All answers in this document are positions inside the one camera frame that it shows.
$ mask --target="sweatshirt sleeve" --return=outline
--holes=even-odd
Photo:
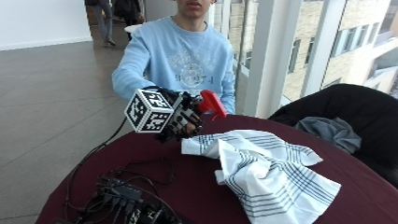
[[[224,104],[227,113],[236,114],[236,75],[233,70],[235,51],[232,48],[228,56],[227,73],[224,80],[221,81],[223,95],[220,100]]]
[[[148,64],[149,52],[139,28],[132,34],[132,41],[126,47],[122,63],[112,74],[114,91],[126,100],[132,98],[136,89],[156,86],[143,76]]]

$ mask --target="black chair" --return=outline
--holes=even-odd
[[[372,88],[336,84],[283,106],[269,119],[295,126],[307,117],[349,123],[362,138],[353,156],[398,188],[398,100]]]

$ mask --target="white cube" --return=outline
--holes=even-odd
[[[175,110],[159,92],[136,90],[124,113],[136,133],[160,133]]]

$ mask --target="man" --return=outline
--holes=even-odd
[[[172,17],[143,24],[132,35],[114,89],[127,100],[136,89],[161,86],[173,91],[213,91],[229,114],[236,113],[235,51],[228,39],[205,22],[216,0],[177,0]]]

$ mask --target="gray cloth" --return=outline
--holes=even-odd
[[[361,147],[361,137],[341,118],[307,117],[297,122],[295,127],[329,141],[350,154]]]

